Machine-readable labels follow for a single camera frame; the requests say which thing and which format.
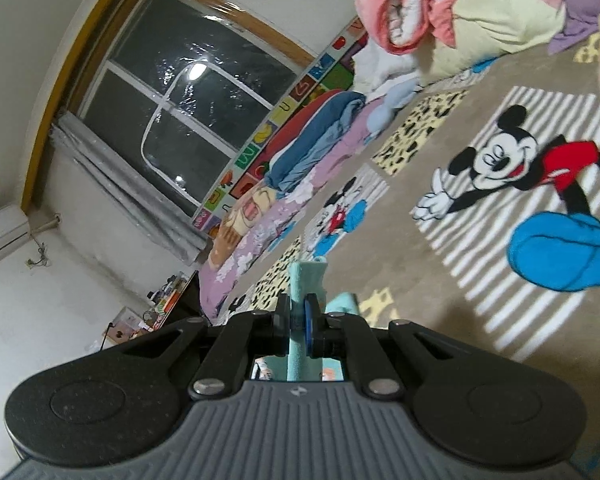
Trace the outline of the blue folded blanket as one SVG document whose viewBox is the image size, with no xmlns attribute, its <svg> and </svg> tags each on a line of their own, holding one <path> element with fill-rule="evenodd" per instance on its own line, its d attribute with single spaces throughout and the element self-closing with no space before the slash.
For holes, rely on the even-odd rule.
<svg viewBox="0 0 600 480">
<path fill-rule="evenodd" d="M 362 93 L 354 91 L 329 96 L 270 167 L 265 184 L 279 193 L 291 192 L 349 131 L 365 101 Z"/>
</svg>

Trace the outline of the Mickey Mouse carpet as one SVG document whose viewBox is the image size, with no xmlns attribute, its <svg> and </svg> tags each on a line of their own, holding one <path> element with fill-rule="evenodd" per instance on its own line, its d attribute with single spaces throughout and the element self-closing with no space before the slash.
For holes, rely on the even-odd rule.
<svg viewBox="0 0 600 480">
<path fill-rule="evenodd" d="M 502 58 L 418 103 L 373 150 L 386 184 L 352 219 L 331 185 L 280 258 L 326 258 L 370 325 L 409 318 L 571 382 L 588 409 L 574 461 L 600 479 L 600 90 L 596 36 Z"/>
</svg>

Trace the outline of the white air conditioner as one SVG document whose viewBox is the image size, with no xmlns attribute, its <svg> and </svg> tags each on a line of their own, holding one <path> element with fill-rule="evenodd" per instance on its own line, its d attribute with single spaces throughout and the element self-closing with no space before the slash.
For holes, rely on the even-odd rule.
<svg viewBox="0 0 600 480">
<path fill-rule="evenodd" d="M 30 224 L 18 205 L 0 208 L 0 261 L 29 240 Z"/>
</svg>

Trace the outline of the purple floral quilt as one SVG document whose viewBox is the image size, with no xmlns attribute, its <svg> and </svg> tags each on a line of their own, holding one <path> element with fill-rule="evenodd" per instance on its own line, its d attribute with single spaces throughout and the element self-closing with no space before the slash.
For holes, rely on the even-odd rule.
<svg viewBox="0 0 600 480">
<path fill-rule="evenodd" d="M 360 154 L 367 140 L 388 127 L 396 109 L 383 96 L 365 105 L 354 118 L 349 130 L 330 148 L 289 192 L 271 203 L 267 210 L 258 206 L 258 196 L 271 195 L 273 188 L 259 184 L 238 200 L 222 221 L 206 263 L 199 271 L 201 310 L 214 320 L 225 298 L 236 282 L 252 266 L 254 260 L 283 230 L 291 219 L 336 176 L 343 163 Z"/>
</svg>

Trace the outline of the cardboard box on desk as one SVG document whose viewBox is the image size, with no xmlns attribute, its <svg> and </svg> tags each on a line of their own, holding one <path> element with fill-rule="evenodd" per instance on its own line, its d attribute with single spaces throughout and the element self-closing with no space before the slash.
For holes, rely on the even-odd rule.
<svg viewBox="0 0 600 480">
<path fill-rule="evenodd" d="M 106 339 L 112 344 L 123 344 L 145 327 L 140 315 L 124 307 L 106 328 Z"/>
</svg>

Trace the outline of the dark wooden desk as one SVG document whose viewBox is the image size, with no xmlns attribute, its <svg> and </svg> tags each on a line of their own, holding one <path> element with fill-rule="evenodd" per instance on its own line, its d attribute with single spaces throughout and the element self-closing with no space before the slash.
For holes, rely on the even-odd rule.
<svg viewBox="0 0 600 480">
<path fill-rule="evenodd" d="M 202 318 L 208 325 L 211 324 L 211 320 L 204 312 L 200 302 L 198 272 L 193 274 L 180 292 L 176 292 L 173 297 L 169 298 L 166 303 L 166 313 L 159 314 L 151 328 L 160 330 L 163 326 L 183 321 L 186 318 Z"/>
</svg>

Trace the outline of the teal printed children's garment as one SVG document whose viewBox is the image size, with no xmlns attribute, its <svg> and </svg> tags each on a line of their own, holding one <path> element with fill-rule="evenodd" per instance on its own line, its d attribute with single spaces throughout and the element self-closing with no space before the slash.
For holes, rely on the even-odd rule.
<svg viewBox="0 0 600 480">
<path fill-rule="evenodd" d="M 317 328 L 320 314 L 359 315 L 358 298 L 352 292 L 342 292 L 326 300 L 323 278 L 327 269 L 325 257 L 314 261 L 291 263 L 287 276 L 290 284 L 283 292 L 289 306 L 290 341 L 286 356 L 266 356 L 256 359 L 254 369 L 260 380 L 274 382 L 341 382 L 341 364 L 331 358 L 312 359 L 309 356 L 311 330 Z"/>
</svg>

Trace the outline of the grey curtain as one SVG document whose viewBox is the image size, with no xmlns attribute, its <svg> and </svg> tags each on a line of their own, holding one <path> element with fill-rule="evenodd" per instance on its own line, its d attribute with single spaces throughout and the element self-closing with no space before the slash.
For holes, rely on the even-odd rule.
<svg viewBox="0 0 600 480">
<path fill-rule="evenodd" d="M 206 247 L 207 237 L 81 119 L 70 112 L 60 115 L 50 129 L 50 138 L 54 148 L 81 167 L 140 232 L 181 262 L 194 263 Z"/>
</svg>

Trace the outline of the colourful alphabet wall mat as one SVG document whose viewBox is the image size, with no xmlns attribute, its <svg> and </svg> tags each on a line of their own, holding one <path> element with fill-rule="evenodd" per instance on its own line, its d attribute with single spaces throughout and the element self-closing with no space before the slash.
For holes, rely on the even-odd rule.
<svg viewBox="0 0 600 480">
<path fill-rule="evenodd" d="M 282 145 L 282 130 L 289 119 L 324 93 L 348 90 L 353 82 L 352 56 L 366 45 L 367 32 L 354 18 L 329 46 L 310 63 L 284 96 L 260 123 L 257 130 L 226 166 L 214 187 L 193 216 L 193 226 L 213 233 L 224 214 L 238 198 L 259 183 L 268 171 L 274 150 Z"/>
</svg>

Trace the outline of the pale yellow quilt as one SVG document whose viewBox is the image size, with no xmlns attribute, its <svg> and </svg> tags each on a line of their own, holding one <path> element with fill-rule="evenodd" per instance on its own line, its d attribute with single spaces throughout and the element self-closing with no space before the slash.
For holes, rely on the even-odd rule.
<svg viewBox="0 0 600 480">
<path fill-rule="evenodd" d="M 415 52 L 422 82 L 433 84 L 480 62 L 546 44 L 564 26 L 564 0 L 455 0 L 455 44 L 427 38 Z"/>
</svg>

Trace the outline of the window with plastic film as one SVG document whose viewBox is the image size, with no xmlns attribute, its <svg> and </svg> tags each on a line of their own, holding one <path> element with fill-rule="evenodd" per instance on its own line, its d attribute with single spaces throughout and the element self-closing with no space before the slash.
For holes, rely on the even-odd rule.
<svg viewBox="0 0 600 480">
<path fill-rule="evenodd" d="M 193 217 L 300 67 L 193 0 L 140 0 L 78 115 Z"/>
</svg>

